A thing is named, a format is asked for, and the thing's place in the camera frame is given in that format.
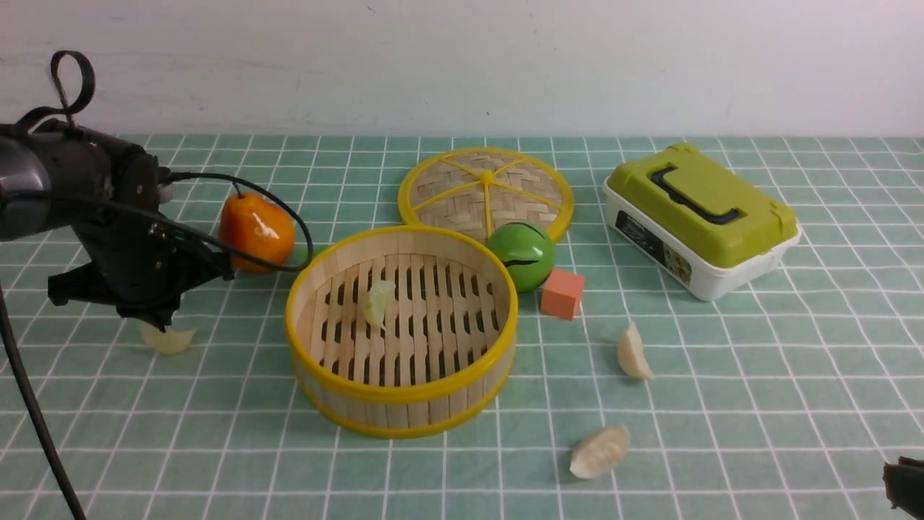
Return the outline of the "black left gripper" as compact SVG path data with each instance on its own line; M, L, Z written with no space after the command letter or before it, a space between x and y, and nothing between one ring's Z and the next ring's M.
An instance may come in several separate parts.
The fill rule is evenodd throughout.
M147 217L106 217L75 224L72 230L90 262L49 277L48 299L54 306L73 300L112 306L119 316L165 332L183 294L235 277L228 253Z

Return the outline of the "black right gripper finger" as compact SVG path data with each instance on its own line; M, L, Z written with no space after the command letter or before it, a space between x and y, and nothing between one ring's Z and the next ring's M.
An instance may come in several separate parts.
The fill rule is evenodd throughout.
M923 461L901 456L897 463L884 463L882 481L891 509L911 517L923 516Z

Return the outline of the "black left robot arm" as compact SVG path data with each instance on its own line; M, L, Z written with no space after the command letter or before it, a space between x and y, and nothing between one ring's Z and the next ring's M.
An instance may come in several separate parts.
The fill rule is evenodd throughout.
M119 316L171 325L184 293L233 280L230 257L161 213L170 171L143 147L46 121L33 133L4 125L3 241L71 228L90 260L50 277L55 306L78 300Z

